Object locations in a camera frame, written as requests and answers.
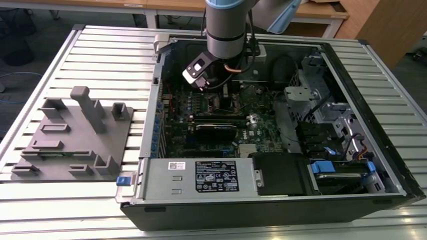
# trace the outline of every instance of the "blue latch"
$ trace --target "blue latch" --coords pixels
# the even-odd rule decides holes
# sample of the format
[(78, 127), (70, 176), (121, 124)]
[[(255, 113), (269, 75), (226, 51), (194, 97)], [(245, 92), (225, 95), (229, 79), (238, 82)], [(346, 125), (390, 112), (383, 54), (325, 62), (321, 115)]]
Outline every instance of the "blue latch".
[(311, 164), (314, 174), (335, 173), (335, 167), (331, 161), (315, 161)]
[(119, 176), (115, 185), (118, 187), (129, 187), (133, 185), (133, 177), (131, 176)]
[(374, 173), (377, 171), (377, 167), (375, 167), (374, 162), (371, 162), (371, 161), (367, 162), (367, 168), (369, 168), (370, 173)]
[(323, 147), (323, 148), (329, 151), (329, 154), (337, 155), (337, 151), (334, 151), (331, 148), (329, 147)]

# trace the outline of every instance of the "wooden desk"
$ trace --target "wooden desk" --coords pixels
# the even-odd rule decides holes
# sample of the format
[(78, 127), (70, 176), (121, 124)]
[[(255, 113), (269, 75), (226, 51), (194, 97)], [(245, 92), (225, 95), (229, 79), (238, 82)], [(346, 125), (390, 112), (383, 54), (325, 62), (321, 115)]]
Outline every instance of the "wooden desk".
[[(147, 0), (146, 9), (154, 10), (157, 15), (202, 17), (206, 0)], [(329, 3), (307, 2), (299, 6), (293, 22), (327, 25), (323, 37), (334, 38), (349, 17), (347, 12), (338, 12)]]
[[(159, 15), (202, 17), (206, 0), (0, 0), (0, 7), (145, 14), (149, 28), (157, 29)], [(307, 2), (299, 6), (293, 22), (327, 25), (323, 37), (334, 38), (349, 16), (329, 3)]]
[[(205, 12), (206, 0), (147, 0), (147, 9)], [(298, 8), (295, 17), (323, 18), (323, 19), (349, 19), (347, 12), (335, 11), (329, 3), (307, 2)]]

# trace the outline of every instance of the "metal slatted surface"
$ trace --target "metal slatted surface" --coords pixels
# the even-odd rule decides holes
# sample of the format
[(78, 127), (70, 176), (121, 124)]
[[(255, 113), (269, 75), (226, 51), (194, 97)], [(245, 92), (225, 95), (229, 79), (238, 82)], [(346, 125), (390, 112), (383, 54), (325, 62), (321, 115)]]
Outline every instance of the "metal slatted surface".
[[(74, 86), (88, 86), (91, 97), (103, 106), (126, 102), (137, 109), (133, 118), (122, 171), (138, 168), (143, 139), (149, 92), (154, 74), (153, 42), (158, 33), (199, 34), (125, 27), (87, 26), (74, 34), (71, 46), (54, 63), (48, 82), (40, 91), (27, 121), (16, 129), (16, 137), (2, 158), (0, 181), (11, 179), (11, 169), (20, 159), (39, 122), (43, 98), (68, 98)], [(323, 41), (321, 38), (261, 35), (266, 39)], [(393, 81), (378, 60), (355, 40), (329, 40), (361, 93), (397, 145), (398, 151), (427, 192), (427, 128), (425, 116), (414, 109), (411, 99)], [(64, 100), (67, 105), (76, 105)], [(427, 236), (427, 200), (395, 210), (379, 211), (350, 223), (255, 227), (210, 231), (143, 232), (126, 218), (115, 201), (114, 182), (0, 184), (0, 239), (422, 239)], [(133, 189), (123, 189), (125, 196)]]

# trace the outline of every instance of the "warning label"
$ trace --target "warning label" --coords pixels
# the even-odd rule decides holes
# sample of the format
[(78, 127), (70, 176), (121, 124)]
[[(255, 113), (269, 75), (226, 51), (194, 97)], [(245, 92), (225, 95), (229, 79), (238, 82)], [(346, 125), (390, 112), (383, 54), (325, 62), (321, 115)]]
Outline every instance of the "warning label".
[(195, 190), (199, 193), (239, 192), (237, 161), (197, 161)]

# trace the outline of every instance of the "metal bracket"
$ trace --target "metal bracket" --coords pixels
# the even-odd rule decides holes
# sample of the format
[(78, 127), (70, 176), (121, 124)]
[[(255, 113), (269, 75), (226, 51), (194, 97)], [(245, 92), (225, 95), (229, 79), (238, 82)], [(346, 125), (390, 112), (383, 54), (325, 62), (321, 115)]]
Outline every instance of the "metal bracket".
[(170, 34), (167, 33), (159, 33), (154, 37), (154, 52), (157, 54), (162, 53), (162, 48), (165, 48), (167, 45), (170, 45)]

